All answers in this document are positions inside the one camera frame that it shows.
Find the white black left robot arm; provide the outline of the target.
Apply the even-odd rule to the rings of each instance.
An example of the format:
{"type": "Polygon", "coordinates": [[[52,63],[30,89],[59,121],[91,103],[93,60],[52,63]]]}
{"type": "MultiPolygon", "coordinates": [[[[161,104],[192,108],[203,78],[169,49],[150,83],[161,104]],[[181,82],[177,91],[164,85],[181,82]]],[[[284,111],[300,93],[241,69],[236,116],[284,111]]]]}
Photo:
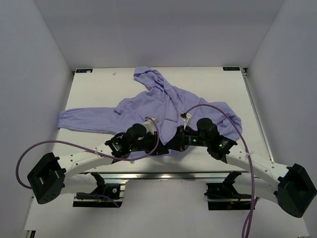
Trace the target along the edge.
{"type": "Polygon", "coordinates": [[[150,121],[134,124],[126,132],[115,135],[95,149],[68,156],[45,154],[28,174],[27,179],[38,204],[47,204],[61,194],[77,193],[88,197],[118,200],[117,192],[105,183],[98,172],[100,166],[130,161],[131,153],[144,152],[145,156],[165,155],[169,150],[163,145],[150,121]]]}

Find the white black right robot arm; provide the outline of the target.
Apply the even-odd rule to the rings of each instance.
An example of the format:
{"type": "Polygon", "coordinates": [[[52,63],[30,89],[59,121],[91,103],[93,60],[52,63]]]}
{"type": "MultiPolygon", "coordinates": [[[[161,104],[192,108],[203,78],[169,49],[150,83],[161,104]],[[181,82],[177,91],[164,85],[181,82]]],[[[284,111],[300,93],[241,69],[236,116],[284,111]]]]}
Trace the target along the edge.
{"type": "Polygon", "coordinates": [[[269,200],[289,215],[301,218],[317,195],[307,171],[299,164],[287,166],[249,156],[236,141],[220,135],[211,119],[197,122],[197,130],[179,126],[175,136],[166,144],[168,149],[183,152],[188,146],[206,147],[216,160],[244,169],[232,171],[222,183],[208,184],[208,199],[235,199],[243,195],[269,200]]]}

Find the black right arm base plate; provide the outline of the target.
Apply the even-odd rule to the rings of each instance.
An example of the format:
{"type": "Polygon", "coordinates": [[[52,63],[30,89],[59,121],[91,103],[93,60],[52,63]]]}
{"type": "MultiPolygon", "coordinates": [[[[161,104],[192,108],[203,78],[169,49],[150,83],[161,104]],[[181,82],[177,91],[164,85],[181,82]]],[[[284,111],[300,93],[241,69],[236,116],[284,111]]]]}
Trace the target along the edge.
{"type": "Polygon", "coordinates": [[[239,211],[251,208],[251,193],[239,193],[234,188],[241,172],[231,172],[223,182],[207,183],[204,196],[208,200],[209,211],[239,211]]]}

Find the lavender zip-up hooded jacket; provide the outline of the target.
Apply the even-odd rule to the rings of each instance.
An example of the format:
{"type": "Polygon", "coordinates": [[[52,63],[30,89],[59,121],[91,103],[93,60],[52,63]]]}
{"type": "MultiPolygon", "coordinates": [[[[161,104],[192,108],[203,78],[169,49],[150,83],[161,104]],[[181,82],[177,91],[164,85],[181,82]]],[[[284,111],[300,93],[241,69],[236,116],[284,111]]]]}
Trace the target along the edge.
{"type": "Polygon", "coordinates": [[[242,121],[225,102],[207,102],[192,92],[171,85],[157,70],[147,66],[135,68],[134,78],[147,90],[133,98],[123,99],[115,108],[90,107],[63,111],[58,128],[91,133],[118,134],[145,117],[157,118],[163,144],[172,139],[183,124],[180,114],[189,111],[189,126],[196,129],[201,118],[210,118],[221,135],[238,140],[242,121]]]}

